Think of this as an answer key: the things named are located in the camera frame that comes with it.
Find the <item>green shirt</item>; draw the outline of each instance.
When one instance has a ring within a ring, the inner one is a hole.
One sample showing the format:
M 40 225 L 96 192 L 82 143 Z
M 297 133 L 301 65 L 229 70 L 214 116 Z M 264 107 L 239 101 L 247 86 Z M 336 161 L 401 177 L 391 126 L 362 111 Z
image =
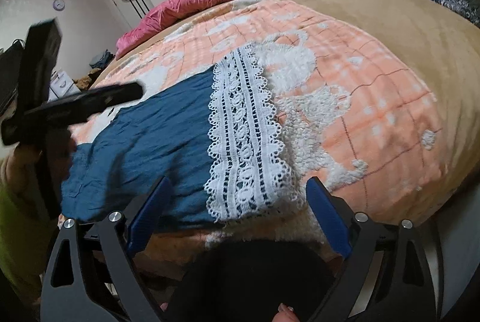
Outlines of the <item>green shirt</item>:
M 40 297 L 40 274 L 55 226 L 56 221 L 36 219 L 31 207 L 0 182 L 0 269 L 25 304 Z

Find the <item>tan bed sheet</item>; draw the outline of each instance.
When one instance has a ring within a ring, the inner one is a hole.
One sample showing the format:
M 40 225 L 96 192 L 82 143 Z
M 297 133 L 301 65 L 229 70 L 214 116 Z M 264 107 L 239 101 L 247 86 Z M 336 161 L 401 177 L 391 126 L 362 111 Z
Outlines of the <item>tan bed sheet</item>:
M 443 187 L 458 187 L 480 160 L 480 30 L 429 0 L 293 1 L 368 32 L 426 82 L 438 99 L 448 151 L 452 153 Z M 198 15 L 164 30 L 111 63 L 97 82 L 127 57 L 148 48 Z M 436 187 L 431 184 L 431 191 L 425 190 L 426 196 L 434 193 Z M 431 207 L 428 214 L 442 203 Z

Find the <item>silver bolt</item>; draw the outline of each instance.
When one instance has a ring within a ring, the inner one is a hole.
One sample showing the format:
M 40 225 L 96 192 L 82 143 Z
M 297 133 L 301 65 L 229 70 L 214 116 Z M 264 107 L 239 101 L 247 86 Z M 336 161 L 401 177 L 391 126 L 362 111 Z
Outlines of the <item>silver bolt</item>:
M 67 220 L 65 221 L 65 223 L 63 224 L 63 227 L 65 227 L 65 228 L 71 228 L 71 227 L 74 226 L 74 224 L 75 224 L 75 220 L 73 220 L 73 219 L 67 219 Z
M 355 214 L 355 220 L 359 221 L 360 223 L 365 223 L 368 220 L 368 216 L 366 213 L 363 212 L 357 212 Z
M 413 227 L 413 223 L 408 219 L 402 220 L 402 227 L 406 229 L 411 229 Z
M 122 218 L 122 213 L 115 211 L 109 215 L 109 221 L 119 221 Z

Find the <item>blue gripper pad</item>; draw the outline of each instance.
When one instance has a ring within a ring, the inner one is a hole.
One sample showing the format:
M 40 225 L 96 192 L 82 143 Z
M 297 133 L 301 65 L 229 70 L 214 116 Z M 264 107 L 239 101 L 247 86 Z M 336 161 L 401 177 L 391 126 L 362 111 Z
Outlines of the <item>blue gripper pad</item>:
M 163 177 L 130 223 L 127 240 L 129 256 L 145 250 L 172 195 L 173 185 L 167 177 Z
M 352 252 L 349 229 L 330 201 L 330 193 L 315 178 L 307 181 L 306 193 L 308 204 L 331 248 L 346 259 Z

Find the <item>blue fabric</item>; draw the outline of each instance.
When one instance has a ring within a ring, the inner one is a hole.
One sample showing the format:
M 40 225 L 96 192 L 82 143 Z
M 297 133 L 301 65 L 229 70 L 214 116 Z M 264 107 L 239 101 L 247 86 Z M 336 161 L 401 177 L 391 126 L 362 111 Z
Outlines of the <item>blue fabric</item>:
M 62 213 L 103 219 L 168 176 L 174 193 L 159 231 L 212 227 L 203 184 L 213 160 L 207 149 L 213 68 L 135 106 L 121 109 L 93 143 L 80 144 L 62 185 Z

